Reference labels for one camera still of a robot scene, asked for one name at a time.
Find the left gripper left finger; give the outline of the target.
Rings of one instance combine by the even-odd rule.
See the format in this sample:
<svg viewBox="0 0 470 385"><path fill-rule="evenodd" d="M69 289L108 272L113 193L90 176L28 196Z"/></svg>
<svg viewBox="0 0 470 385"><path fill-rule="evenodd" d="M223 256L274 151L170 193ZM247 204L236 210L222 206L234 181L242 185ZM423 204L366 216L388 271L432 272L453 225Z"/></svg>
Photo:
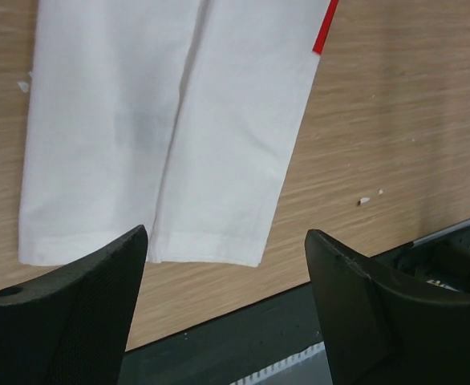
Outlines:
<svg viewBox="0 0 470 385"><path fill-rule="evenodd" d="M0 290L0 384L116 384L148 247L139 225Z"/></svg>

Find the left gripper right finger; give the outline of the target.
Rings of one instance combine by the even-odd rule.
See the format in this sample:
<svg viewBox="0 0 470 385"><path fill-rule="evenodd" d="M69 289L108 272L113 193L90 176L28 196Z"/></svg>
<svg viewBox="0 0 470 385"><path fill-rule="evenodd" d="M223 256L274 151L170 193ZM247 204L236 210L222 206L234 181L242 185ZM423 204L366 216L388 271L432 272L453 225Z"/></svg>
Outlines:
<svg viewBox="0 0 470 385"><path fill-rule="evenodd" d="M335 384L470 384L470 294L420 281L323 231L305 239Z"/></svg>

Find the white t shirt red print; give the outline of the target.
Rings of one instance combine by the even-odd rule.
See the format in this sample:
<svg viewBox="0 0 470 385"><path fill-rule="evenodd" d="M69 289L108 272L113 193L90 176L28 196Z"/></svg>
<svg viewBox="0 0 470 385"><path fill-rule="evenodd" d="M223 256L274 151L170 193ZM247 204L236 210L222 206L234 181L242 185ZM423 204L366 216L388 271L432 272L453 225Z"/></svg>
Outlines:
<svg viewBox="0 0 470 385"><path fill-rule="evenodd" d="M19 261L259 265L336 6L39 2Z"/></svg>

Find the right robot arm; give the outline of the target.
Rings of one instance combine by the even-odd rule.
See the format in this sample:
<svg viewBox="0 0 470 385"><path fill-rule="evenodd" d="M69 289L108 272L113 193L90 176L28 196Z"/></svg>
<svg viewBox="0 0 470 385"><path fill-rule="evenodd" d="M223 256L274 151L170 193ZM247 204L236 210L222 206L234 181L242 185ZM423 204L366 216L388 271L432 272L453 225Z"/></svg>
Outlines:
<svg viewBox="0 0 470 385"><path fill-rule="evenodd" d="M470 294L470 225L372 257L420 281Z"/></svg>

